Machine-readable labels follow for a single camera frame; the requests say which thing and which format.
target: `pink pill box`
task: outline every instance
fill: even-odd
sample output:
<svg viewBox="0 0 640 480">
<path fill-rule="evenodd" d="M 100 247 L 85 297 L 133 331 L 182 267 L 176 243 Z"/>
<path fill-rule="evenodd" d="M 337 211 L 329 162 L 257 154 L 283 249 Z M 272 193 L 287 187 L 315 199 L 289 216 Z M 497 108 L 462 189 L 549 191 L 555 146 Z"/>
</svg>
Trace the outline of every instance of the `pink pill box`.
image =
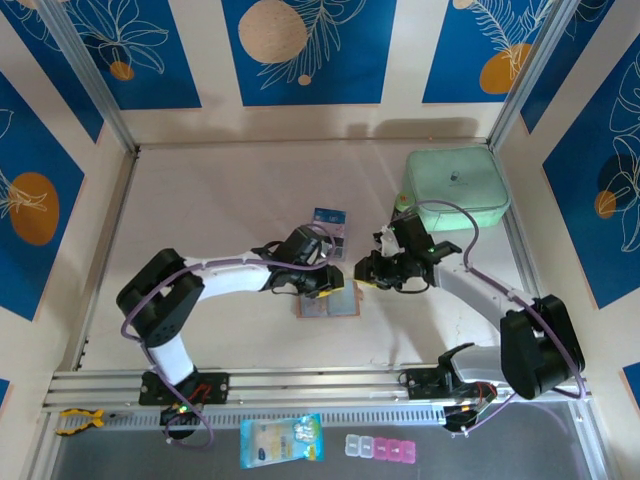
<svg viewBox="0 0 640 480">
<path fill-rule="evenodd" d="M 355 453 L 355 445 L 358 445 L 358 453 Z M 375 460 L 416 463 L 416 444 L 409 440 L 396 440 L 383 437 L 359 437 L 347 435 L 345 453 L 350 457 L 373 458 Z"/>
</svg>

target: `metal bar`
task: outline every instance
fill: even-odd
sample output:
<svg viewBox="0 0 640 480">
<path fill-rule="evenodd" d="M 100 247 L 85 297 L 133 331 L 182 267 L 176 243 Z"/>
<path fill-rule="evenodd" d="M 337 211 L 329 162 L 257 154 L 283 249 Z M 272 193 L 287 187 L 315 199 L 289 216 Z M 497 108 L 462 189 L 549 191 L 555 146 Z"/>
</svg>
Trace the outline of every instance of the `metal bar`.
<svg viewBox="0 0 640 480">
<path fill-rule="evenodd" d="M 35 445 L 25 461 L 21 480 L 41 480 L 51 478 L 55 466 L 60 437 L 55 434 L 60 417 L 57 413 L 43 413 L 38 421 Z"/>
<path fill-rule="evenodd" d="M 549 57 L 581 2 L 581 0 L 551 1 L 554 1 L 555 5 L 542 26 L 489 134 L 489 147 L 492 150 L 499 149 L 507 138 L 511 125 L 520 115 L 524 102 L 542 74 Z"/>
<path fill-rule="evenodd" d="M 102 118 L 111 127 L 125 150 L 135 152 L 135 142 L 120 115 L 118 104 L 71 23 L 63 4 L 57 0 L 33 0 L 33 3 L 42 22 L 58 44 Z"/>
<path fill-rule="evenodd" d="M 591 402 L 570 402 L 569 411 L 580 440 L 591 478 L 618 480 L 621 478 L 617 464 L 600 436 L 593 404 Z"/>
<path fill-rule="evenodd" d="M 182 149 L 199 149 L 199 148 L 211 148 L 225 145 L 252 145 L 259 146 L 260 144 L 270 145 L 273 143 L 279 144 L 292 144 L 292 143 L 308 143 L 308 142 L 375 142 L 376 144 L 381 142 L 407 142 L 416 141 L 424 142 L 425 147 L 433 145 L 468 145 L 468 144 L 480 144 L 487 145 L 487 139 L 485 137 L 450 137 L 450 138 L 435 138 L 428 140 L 425 137 L 397 137 L 397 138 L 309 138 L 309 139 L 296 139 L 296 140 L 224 140 L 220 142 L 190 142 L 190 143 L 143 143 L 140 145 L 144 150 L 182 150 Z"/>
<path fill-rule="evenodd" d="M 87 279 L 87 287 L 89 288 L 90 293 L 88 295 L 86 305 L 82 305 L 79 308 L 80 315 L 83 317 L 81 330 L 75 337 L 76 341 L 73 351 L 70 352 L 70 358 L 67 358 L 67 355 L 65 355 L 65 361 L 63 363 L 63 365 L 72 370 L 77 370 L 81 367 L 82 355 L 84 354 L 84 349 L 87 344 L 89 329 L 98 304 L 98 295 L 102 289 L 102 284 L 107 273 L 107 265 L 109 258 L 111 257 L 111 251 L 113 250 L 113 245 L 118 235 L 120 219 L 124 213 L 124 207 L 127 203 L 129 192 L 131 191 L 137 158 L 138 156 L 136 153 L 133 157 L 128 159 L 128 161 L 125 159 L 118 182 L 114 189 L 109 210 L 107 211 L 104 226 L 100 234 L 100 240 L 96 247 L 93 264 L 89 273 L 89 278 Z"/>
<path fill-rule="evenodd" d="M 387 369 L 290 369 L 290 370 L 229 370 L 227 404 L 218 408 L 265 408 L 307 406 L 397 406 L 466 404 L 473 399 L 446 398 L 409 401 L 406 388 L 398 382 L 407 365 Z M 44 401 L 45 411 L 60 411 L 72 407 L 148 409 L 138 405 L 141 386 L 138 372 L 64 372 L 56 373 Z M 575 382 L 565 388 L 577 391 Z M 497 401 L 504 401 L 511 390 L 498 390 Z M 548 392 L 537 401 L 558 401 L 559 394 Z"/>
<path fill-rule="evenodd" d="M 385 407 L 351 408 L 292 408 L 292 409 L 219 409 L 205 407 L 204 412 L 209 424 L 216 430 L 239 428 L 243 420 L 275 420 L 296 418 L 309 413 L 321 416 L 323 427 L 372 426 L 372 425 L 443 425 L 445 413 L 441 406 L 408 405 L 394 410 Z M 84 423 L 82 417 L 67 417 L 63 428 L 76 428 Z M 133 415 L 107 422 L 101 431 L 149 431 L 160 427 L 159 411 L 139 411 Z M 172 430 L 204 429 L 198 422 L 175 425 Z"/>
<path fill-rule="evenodd" d="M 524 291 L 536 298 L 542 297 L 542 288 L 538 280 L 539 277 L 528 253 L 528 249 L 525 246 L 522 229 L 517 220 L 516 210 L 513 205 L 506 211 L 503 217 L 503 223 Z"/>
</svg>

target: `small card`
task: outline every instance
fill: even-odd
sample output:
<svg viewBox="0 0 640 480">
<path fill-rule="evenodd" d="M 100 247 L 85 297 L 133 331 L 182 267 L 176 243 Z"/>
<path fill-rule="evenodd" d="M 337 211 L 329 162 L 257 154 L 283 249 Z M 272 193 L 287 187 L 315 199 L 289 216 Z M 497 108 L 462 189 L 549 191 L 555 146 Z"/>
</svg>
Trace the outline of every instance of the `small card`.
<svg viewBox="0 0 640 480">
<path fill-rule="evenodd" d="M 344 260 L 347 240 L 347 212 L 344 210 L 331 210 L 329 208 L 316 208 L 313 212 L 313 223 L 324 227 L 336 242 L 336 250 L 333 252 L 334 260 Z M 322 245 L 323 255 L 327 255 L 331 240 L 324 236 Z"/>
<path fill-rule="evenodd" d="M 322 298 L 298 297 L 298 318 L 357 317 L 360 315 L 360 291 L 355 282 Z"/>
</svg>

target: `beige wall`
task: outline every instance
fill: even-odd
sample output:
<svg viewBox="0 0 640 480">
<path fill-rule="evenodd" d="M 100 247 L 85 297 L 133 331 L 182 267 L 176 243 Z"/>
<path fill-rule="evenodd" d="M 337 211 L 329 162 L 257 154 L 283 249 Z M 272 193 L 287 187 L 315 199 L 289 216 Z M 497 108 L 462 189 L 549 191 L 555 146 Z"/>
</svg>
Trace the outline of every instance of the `beige wall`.
<svg viewBox="0 0 640 480">
<path fill-rule="evenodd" d="M 603 433 L 629 479 L 640 478 L 640 411 L 622 368 L 640 361 L 640 290 L 597 309 L 542 163 L 638 34 L 637 0 L 617 0 L 532 135 L 518 121 L 500 150 L 544 291 L 569 308 Z"/>
<path fill-rule="evenodd" d="M 0 378 L 11 382 L 0 416 L 0 477 L 12 480 L 20 474 L 51 374 L 79 318 L 124 152 L 108 128 L 97 145 L 91 141 L 2 15 L 0 71 L 85 174 L 35 320 L 0 308 Z"/>
<path fill-rule="evenodd" d="M 244 108 L 222 3 L 170 0 L 203 108 L 124 117 L 141 143 L 485 137 L 501 102 L 421 103 L 449 1 L 398 0 L 380 105 Z"/>
</svg>

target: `robotic arm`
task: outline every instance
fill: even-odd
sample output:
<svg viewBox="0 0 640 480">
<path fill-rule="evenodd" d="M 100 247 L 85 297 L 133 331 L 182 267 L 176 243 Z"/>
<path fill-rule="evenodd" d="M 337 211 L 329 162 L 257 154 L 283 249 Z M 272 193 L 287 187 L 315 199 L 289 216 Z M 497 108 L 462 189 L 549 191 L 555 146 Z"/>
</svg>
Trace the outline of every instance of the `robotic arm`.
<svg viewBox="0 0 640 480">
<path fill-rule="evenodd" d="M 465 344 L 446 352 L 437 369 L 408 370 L 413 398 L 455 396 L 455 390 L 471 382 L 508 383 L 523 398 L 533 399 L 571 378 L 561 352 L 549 334 L 536 322 L 532 311 L 542 317 L 573 362 L 582 371 L 584 357 L 571 320 L 561 300 L 549 295 L 534 299 L 487 275 L 479 278 L 461 261 L 450 267 L 441 260 L 462 251 L 450 242 L 435 244 L 417 214 L 392 221 L 374 234 L 379 248 L 355 268 L 355 279 L 383 290 L 403 287 L 412 277 L 422 278 L 427 288 L 440 287 L 457 296 L 484 316 L 500 333 L 499 347 Z M 524 301 L 523 308 L 514 299 Z"/>
<path fill-rule="evenodd" d="M 238 257 L 182 258 L 175 250 L 165 249 L 122 289 L 117 304 L 129 316 L 161 281 L 188 270 L 185 264 L 217 265 L 200 276 L 186 271 L 165 292 L 155 295 L 131 322 L 154 364 L 171 385 L 179 385 L 196 371 L 180 330 L 197 302 L 232 292 L 274 291 L 287 284 L 293 285 L 298 295 L 328 295 L 343 288 L 344 279 L 333 265 L 313 266 L 321 247 L 322 236 L 302 226 L 284 242 L 270 242 Z"/>
<path fill-rule="evenodd" d="M 464 344 L 441 355 L 435 368 L 406 370 L 410 399 L 478 395 L 485 398 L 486 407 L 487 399 L 495 398 L 492 383 L 508 383 L 523 398 L 533 399 L 574 376 L 576 368 L 584 369 L 571 320 L 556 297 L 534 299 L 480 274 L 466 260 L 455 267 L 444 265 L 444 257 L 459 255 L 461 249 L 450 242 L 435 244 L 416 214 L 392 221 L 374 238 L 379 248 L 356 264 L 355 280 L 400 293 L 421 293 L 430 286 L 443 288 L 478 311 L 500 333 L 499 347 Z M 191 310 L 199 301 L 231 292 L 263 292 L 293 285 L 298 295 L 313 298 L 342 288 L 343 275 L 337 267 L 327 262 L 316 264 L 322 242 L 323 236 L 302 226 L 284 242 L 270 242 L 239 257 L 198 260 L 182 258 L 173 249 L 159 252 L 117 297 L 127 317 L 123 331 L 128 323 L 133 326 L 160 373 L 143 375 L 140 403 L 173 405 L 169 411 L 173 416 L 175 409 L 181 408 L 176 404 L 177 392 L 183 398 L 198 400 L 194 404 L 224 403 L 229 375 L 198 372 L 182 342 L 180 330 Z M 194 273 L 198 270 L 204 273 L 198 276 Z M 406 282 L 415 277 L 422 278 L 426 287 L 404 290 Z M 541 328 L 540 320 L 546 328 Z M 482 385 L 489 388 L 486 393 Z M 211 391 L 217 396 L 209 396 Z M 476 421 L 479 409 L 471 412 L 466 424 Z M 167 418 L 166 422 L 171 422 L 171 417 Z"/>
</svg>

